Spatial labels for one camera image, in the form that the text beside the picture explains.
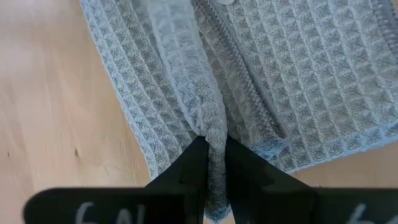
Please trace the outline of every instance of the pinched fabric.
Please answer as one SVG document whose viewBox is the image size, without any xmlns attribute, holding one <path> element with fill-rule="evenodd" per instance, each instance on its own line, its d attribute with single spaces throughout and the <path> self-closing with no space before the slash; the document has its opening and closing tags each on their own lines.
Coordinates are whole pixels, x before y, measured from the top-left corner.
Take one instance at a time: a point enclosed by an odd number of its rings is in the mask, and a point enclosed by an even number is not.
<svg viewBox="0 0 398 224">
<path fill-rule="evenodd" d="M 286 172 L 398 139 L 386 0 L 81 0 L 152 178 L 210 143 L 206 215 L 229 213 L 227 132 Z"/>
</svg>

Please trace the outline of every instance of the light wood surface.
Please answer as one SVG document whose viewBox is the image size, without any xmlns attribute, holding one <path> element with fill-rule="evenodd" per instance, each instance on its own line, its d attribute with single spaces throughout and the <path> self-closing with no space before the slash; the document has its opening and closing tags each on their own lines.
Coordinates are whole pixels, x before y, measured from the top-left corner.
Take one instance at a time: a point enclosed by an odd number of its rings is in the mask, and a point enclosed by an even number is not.
<svg viewBox="0 0 398 224">
<path fill-rule="evenodd" d="M 397 148 L 294 176 L 310 185 L 398 187 Z M 42 189 L 148 181 L 78 0 L 0 1 L 1 223 L 22 223 L 23 204 Z"/>
</svg>

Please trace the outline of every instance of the gray fabric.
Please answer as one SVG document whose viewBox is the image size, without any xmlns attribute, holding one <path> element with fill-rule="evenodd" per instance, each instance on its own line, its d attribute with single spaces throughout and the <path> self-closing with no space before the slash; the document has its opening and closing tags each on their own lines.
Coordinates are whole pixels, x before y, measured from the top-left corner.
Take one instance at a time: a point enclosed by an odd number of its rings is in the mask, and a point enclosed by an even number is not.
<svg viewBox="0 0 398 224">
<path fill-rule="evenodd" d="M 398 138 L 398 23 L 383 0 L 81 0 L 150 176 L 210 143 L 206 214 L 225 217 L 226 132 L 284 171 Z"/>
</svg>

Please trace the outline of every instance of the waffle texture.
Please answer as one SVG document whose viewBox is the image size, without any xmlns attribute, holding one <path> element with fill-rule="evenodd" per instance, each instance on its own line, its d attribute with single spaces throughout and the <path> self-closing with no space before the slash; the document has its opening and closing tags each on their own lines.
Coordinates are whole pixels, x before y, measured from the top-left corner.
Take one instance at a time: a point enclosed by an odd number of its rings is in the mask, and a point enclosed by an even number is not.
<svg viewBox="0 0 398 224">
<path fill-rule="evenodd" d="M 81 0 L 157 177 L 210 143 L 206 215 L 227 216 L 227 132 L 286 172 L 398 139 L 398 22 L 386 0 Z"/>
</svg>

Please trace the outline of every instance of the waffle knit fabric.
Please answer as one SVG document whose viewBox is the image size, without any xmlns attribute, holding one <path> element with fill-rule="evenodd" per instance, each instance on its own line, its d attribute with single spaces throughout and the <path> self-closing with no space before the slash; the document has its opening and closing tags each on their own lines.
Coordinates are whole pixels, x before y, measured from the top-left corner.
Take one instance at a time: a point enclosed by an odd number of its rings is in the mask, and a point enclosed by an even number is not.
<svg viewBox="0 0 398 224">
<path fill-rule="evenodd" d="M 210 143 L 206 215 L 229 213 L 227 133 L 286 172 L 398 139 L 398 22 L 386 0 L 81 0 L 157 177 Z"/>
</svg>

